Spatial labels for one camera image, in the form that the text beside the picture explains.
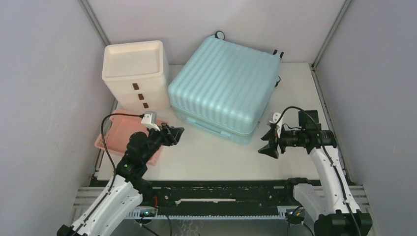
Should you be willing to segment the light blue ribbed suitcase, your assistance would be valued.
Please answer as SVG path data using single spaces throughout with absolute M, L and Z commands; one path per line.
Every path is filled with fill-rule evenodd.
M 168 86 L 176 115 L 223 139 L 247 145 L 279 83 L 283 53 L 207 37 Z

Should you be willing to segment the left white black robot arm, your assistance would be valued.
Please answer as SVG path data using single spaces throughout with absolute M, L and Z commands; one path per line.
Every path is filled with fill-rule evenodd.
M 132 134 L 105 189 L 76 221 L 70 226 L 62 225 L 57 235 L 109 236 L 136 206 L 150 204 L 154 192 L 151 183 L 143 178 L 147 162 L 162 146 L 177 145 L 183 132 L 183 127 L 162 123 L 147 134 Z

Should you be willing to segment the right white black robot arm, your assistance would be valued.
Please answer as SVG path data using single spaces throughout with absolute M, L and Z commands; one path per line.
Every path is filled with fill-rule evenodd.
M 287 147 L 304 148 L 318 174 L 324 197 L 321 198 L 306 178 L 286 181 L 284 198 L 297 209 L 303 209 L 312 221 L 308 228 L 313 236 L 366 236 L 373 221 L 361 211 L 343 175 L 339 157 L 331 157 L 327 146 L 337 148 L 331 130 L 323 130 L 316 110 L 298 110 L 298 127 L 285 129 L 284 112 L 273 113 L 268 121 L 269 131 L 261 138 L 268 144 L 258 150 L 277 159 Z

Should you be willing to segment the pink perforated plastic basket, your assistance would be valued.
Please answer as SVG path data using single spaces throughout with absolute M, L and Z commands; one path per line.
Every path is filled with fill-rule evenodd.
M 111 127 L 104 137 L 109 153 L 122 157 L 132 134 L 136 132 L 148 134 L 149 132 L 141 124 L 140 117 L 133 117 L 133 112 L 122 109 L 116 109 L 114 112 L 117 115 L 109 118 Z

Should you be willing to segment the white three-drawer storage cabinet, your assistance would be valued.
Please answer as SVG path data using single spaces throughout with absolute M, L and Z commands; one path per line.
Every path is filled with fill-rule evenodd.
M 125 110 L 141 113 L 169 108 L 169 79 L 160 40 L 105 47 L 102 80 Z

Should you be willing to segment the black mounting rail base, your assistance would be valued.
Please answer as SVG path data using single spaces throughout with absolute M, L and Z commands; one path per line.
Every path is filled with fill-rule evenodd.
M 296 208 L 291 191 L 299 183 L 320 186 L 305 177 L 287 180 L 153 180 L 152 198 L 142 207 L 156 207 L 166 213 L 272 212 L 273 208 Z

